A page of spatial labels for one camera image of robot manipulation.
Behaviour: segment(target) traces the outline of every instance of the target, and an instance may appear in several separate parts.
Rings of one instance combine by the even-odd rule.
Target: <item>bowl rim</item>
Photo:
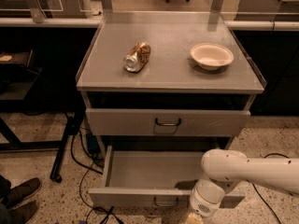
[[[220,49],[222,49],[222,50],[225,50],[228,54],[229,54],[229,56],[230,56],[230,59],[225,59],[225,60],[223,60],[223,61],[227,61],[227,62],[225,62],[225,63],[222,63],[222,64],[211,64],[211,63],[200,63],[198,60],[196,60],[195,58],[194,58],[194,50],[195,49],[197,49],[198,47],[204,47],[204,46],[212,46],[212,47],[217,47],[217,48],[220,48]],[[208,43],[208,42],[205,42],[205,43],[198,43],[198,44],[196,44],[196,45],[194,45],[192,48],[191,48],[191,51],[190,51],[190,54],[191,54],[191,56],[192,56],[192,58],[198,63],[198,64],[201,64],[201,65],[205,65],[205,66],[213,66],[213,67],[221,67],[221,66],[225,66],[225,65],[228,65],[228,64],[230,64],[230,63],[232,63],[233,62],[233,60],[234,60],[234,54],[228,49],[228,48],[226,48],[225,46],[223,46],[223,45],[220,45],[220,44],[217,44],[217,43]]]

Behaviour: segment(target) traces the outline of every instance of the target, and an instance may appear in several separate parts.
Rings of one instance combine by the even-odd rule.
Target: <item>bowl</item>
[[[224,46],[213,43],[197,44],[191,49],[191,55],[202,68],[213,71],[230,64],[233,53]]]

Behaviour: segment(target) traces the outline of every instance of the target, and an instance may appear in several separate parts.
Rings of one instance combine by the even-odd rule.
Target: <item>metallic can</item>
[[[146,42],[138,42],[123,58],[123,68],[129,72],[137,73],[150,58],[150,45]]]

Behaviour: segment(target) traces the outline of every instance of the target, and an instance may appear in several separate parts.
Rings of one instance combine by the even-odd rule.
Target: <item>black drawer handle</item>
[[[158,204],[158,203],[157,203],[157,198],[154,197],[154,199],[153,199],[153,203],[154,203],[156,206],[159,206],[159,207],[176,207],[176,206],[178,206],[178,198],[176,198],[176,202],[173,203],[173,204],[171,204],[171,205],[162,205],[162,204]]]
[[[177,123],[161,123],[159,120],[156,118],[155,120],[156,124],[159,126],[179,126],[181,124],[181,119],[178,119]]]

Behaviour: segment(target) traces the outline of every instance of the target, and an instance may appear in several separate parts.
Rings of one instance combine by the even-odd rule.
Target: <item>closed drawer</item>
[[[113,151],[108,147],[102,183],[89,193],[94,206],[188,207],[200,176],[202,152]],[[230,193],[233,208],[243,193]]]
[[[86,115],[95,135],[237,136],[250,112],[89,108]]]

